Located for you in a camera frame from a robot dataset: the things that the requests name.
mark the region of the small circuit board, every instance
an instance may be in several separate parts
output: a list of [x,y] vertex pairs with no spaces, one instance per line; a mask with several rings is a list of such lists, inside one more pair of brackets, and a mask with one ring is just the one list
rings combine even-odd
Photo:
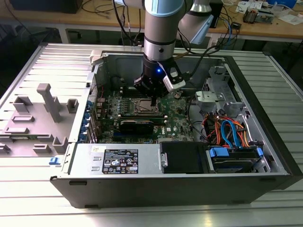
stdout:
[[[186,118],[186,97],[181,93],[167,95],[156,106],[151,106],[147,97],[123,97],[118,92],[112,92],[102,102],[98,105],[102,132],[99,143],[193,141]],[[128,124],[131,130],[140,124],[142,131],[127,134],[124,127]]]

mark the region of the warning label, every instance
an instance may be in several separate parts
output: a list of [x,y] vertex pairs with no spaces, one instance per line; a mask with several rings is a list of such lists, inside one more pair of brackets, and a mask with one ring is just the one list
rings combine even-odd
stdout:
[[104,174],[137,174],[138,150],[105,150],[102,172]]

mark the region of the white label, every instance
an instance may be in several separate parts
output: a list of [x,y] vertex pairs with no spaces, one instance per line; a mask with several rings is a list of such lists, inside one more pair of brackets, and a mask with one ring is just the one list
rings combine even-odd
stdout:
[[106,149],[106,146],[92,146],[91,152],[104,152]]

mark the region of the motherboard chip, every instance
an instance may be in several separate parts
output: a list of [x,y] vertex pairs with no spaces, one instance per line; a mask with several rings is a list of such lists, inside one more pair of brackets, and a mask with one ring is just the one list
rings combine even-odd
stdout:
[[139,108],[140,112],[153,112],[154,106],[151,106],[151,100],[140,100]]

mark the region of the electronic component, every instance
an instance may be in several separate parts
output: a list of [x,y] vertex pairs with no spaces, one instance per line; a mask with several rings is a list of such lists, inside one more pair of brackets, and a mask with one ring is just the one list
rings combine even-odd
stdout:
[[271,24],[274,18],[274,14],[269,10],[259,9],[255,22]]
[[121,121],[119,129],[122,135],[136,135],[136,136],[152,135],[153,122]]
[[238,22],[232,22],[231,27],[232,29],[236,29],[236,30],[240,30],[242,24],[238,23]]
[[257,9],[247,8],[245,14],[243,15],[243,22],[253,24],[258,15]]
[[222,173],[248,173],[263,157],[263,151],[258,147],[249,148],[220,148],[209,149],[214,171]]
[[9,0],[15,10],[77,13],[83,0]]

